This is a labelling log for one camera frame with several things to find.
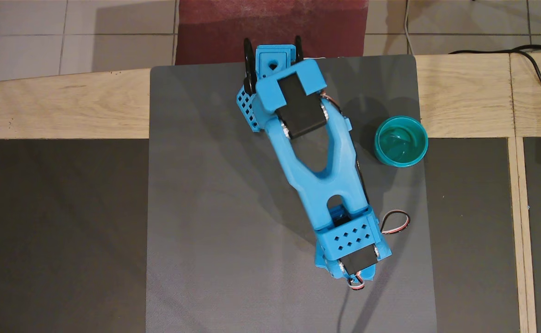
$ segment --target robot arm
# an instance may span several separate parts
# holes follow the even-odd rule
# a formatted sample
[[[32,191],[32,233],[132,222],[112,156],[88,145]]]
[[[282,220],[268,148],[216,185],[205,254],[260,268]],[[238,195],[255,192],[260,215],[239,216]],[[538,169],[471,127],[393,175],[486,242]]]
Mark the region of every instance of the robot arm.
[[[236,101],[252,131],[266,132],[298,191],[317,239],[315,265],[362,289],[364,280],[372,280],[375,264],[392,252],[368,204],[350,120],[323,94],[321,70],[315,60],[303,60],[300,38],[295,44],[258,46],[254,61],[246,39],[246,78]],[[291,140],[323,126],[330,138],[328,164],[315,173],[298,160]],[[342,204],[328,209],[336,195]]]

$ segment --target table surface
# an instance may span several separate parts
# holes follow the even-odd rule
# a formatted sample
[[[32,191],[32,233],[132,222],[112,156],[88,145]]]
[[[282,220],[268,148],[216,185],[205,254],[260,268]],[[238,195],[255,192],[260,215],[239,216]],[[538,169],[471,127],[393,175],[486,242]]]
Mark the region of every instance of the table surface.
[[[541,54],[533,54],[541,67]],[[507,137],[520,330],[536,332],[523,137],[541,136],[541,85],[520,55],[417,55],[430,137]],[[0,139],[145,139],[150,69],[0,82]]]

